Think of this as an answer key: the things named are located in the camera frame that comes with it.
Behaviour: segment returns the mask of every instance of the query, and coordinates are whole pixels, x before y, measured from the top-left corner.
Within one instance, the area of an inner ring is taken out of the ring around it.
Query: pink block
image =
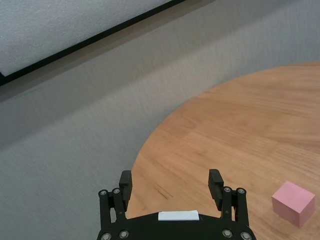
[[[286,181],[272,196],[273,211],[292,224],[302,227],[316,209],[316,196]]]

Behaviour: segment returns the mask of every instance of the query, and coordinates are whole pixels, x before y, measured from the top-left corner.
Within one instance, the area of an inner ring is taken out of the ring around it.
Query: table surface
[[[248,74],[194,97],[167,117],[141,149],[132,170],[129,218],[198,210],[219,217],[209,169],[247,190],[258,240],[320,236],[320,202],[298,228],[275,214],[271,196],[293,182],[320,196],[320,62]]]

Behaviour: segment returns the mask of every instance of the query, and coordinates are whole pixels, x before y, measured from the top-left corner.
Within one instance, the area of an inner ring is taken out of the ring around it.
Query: white label
[[[159,221],[199,220],[197,210],[193,211],[161,211],[158,214]]]

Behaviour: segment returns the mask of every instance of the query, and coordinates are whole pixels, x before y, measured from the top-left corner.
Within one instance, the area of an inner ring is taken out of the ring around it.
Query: bolt head
[[[243,231],[240,235],[243,240],[252,240],[252,236],[248,232]]]
[[[111,239],[111,234],[110,233],[105,233],[101,237],[101,240],[110,240],[110,239]]]
[[[125,238],[127,238],[128,236],[129,236],[129,232],[126,231],[126,230],[121,231],[120,234],[119,234],[119,237],[120,237],[121,239],[125,239]]]
[[[229,229],[224,229],[224,230],[222,230],[222,235],[226,238],[231,238],[232,232]]]

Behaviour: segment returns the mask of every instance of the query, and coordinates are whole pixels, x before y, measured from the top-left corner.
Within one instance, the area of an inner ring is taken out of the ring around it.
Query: white wall
[[[218,83],[319,60],[319,12],[189,0],[1,87],[0,239],[95,239],[98,191],[153,129]]]

